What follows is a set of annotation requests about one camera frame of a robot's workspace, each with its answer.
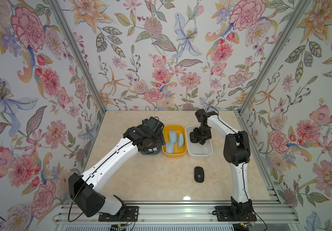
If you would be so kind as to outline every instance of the red flower bud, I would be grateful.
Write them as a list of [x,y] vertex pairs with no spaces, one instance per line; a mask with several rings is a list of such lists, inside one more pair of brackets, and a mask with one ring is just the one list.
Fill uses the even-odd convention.
[[45,58],[41,55],[38,55],[38,57],[36,57],[36,59],[38,60],[38,64],[40,66],[44,66],[45,65]]
[[43,74],[43,70],[41,68],[37,68],[35,73],[37,76],[41,76],[41,74]]
[[298,143],[301,145],[301,146],[304,146],[305,145],[305,142],[301,139],[298,140]]

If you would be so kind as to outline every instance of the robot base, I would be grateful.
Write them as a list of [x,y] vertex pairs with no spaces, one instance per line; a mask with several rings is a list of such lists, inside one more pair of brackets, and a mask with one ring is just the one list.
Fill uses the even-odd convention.
[[127,222],[135,219],[138,221],[139,206],[126,206],[125,214],[119,219],[118,215],[109,215],[102,213],[99,215],[98,221],[100,222]]
[[250,216],[251,221],[257,221],[256,215],[251,212],[239,216],[238,219],[234,219],[230,207],[231,206],[215,206],[215,210],[219,211],[216,213],[217,221],[250,221]]

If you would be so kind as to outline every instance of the orange lily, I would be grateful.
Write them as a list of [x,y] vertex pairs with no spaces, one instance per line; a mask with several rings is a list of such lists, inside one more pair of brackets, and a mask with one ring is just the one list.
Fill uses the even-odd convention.
[[111,67],[109,67],[109,68],[111,69],[111,73],[112,73],[112,81],[110,81],[110,82],[104,84],[102,90],[104,89],[104,87],[105,87],[106,85],[111,84],[111,85],[112,85],[112,90],[113,90],[113,88],[115,88],[115,91],[114,91],[113,94],[112,94],[112,95],[114,95],[115,92],[116,92],[116,89],[117,89],[116,84],[121,85],[121,86],[126,86],[126,85],[123,85],[123,84],[119,83],[119,81],[124,80],[124,79],[115,80],[115,76],[113,75],[112,68],[111,68]]
[[263,99],[260,99],[260,100],[258,100],[258,101],[262,101],[261,103],[259,103],[259,104],[263,104],[265,101],[266,101],[266,99],[269,101],[269,107],[270,107],[270,110],[272,111],[272,109],[271,109],[271,103],[270,103],[270,98],[271,99],[274,99],[274,97],[272,97],[270,94],[274,91],[274,89],[277,87],[277,85],[278,85],[278,83],[275,85],[275,87],[269,92],[269,93],[267,93],[266,91],[260,91],[259,93],[256,93],[256,94],[260,94],[261,93],[261,96],[263,96],[264,98]]

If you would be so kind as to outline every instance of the light blue computer mouse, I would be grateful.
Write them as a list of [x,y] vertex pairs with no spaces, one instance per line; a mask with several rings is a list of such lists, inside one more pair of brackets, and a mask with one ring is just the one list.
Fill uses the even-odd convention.
[[174,153],[174,143],[172,143],[172,142],[166,143],[166,153],[168,153],[168,154]]
[[182,133],[180,133],[178,137],[178,148],[181,148],[183,145],[184,145],[184,136],[182,135]]
[[178,141],[178,138],[177,138],[175,130],[170,130],[169,131],[169,141],[173,142],[173,143],[176,143]]

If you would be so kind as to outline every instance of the blue lily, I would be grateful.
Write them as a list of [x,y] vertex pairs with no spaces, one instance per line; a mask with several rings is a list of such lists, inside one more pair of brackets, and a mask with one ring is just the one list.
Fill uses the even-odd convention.
[[9,130],[9,136],[14,136],[20,129],[21,124],[16,118],[18,109],[30,110],[35,107],[38,98],[22,98],[19,100],[11,99],[13,94],[11,92],[11,86],[5,80],[0,78],[0,112],[6,113],[11,118],[11,129]]
[[173,58],[181,58],[183,55],[184,50],[189,50],[190,54],[193,56],[199,56],[202,55],[201,52],[199,52],[199,49],[191,44],[191,42],[194,41],[194,39],[197,37],[198,30],[197,27],[190,28],[189,30],[184,33],[184,27],[185,27],[185,19],[182,16],[181,13],[175,14],[175,25],[174,30],[175,33],[178,35],[176,38],[176,41],[181,44],[181,50],[174,54]]

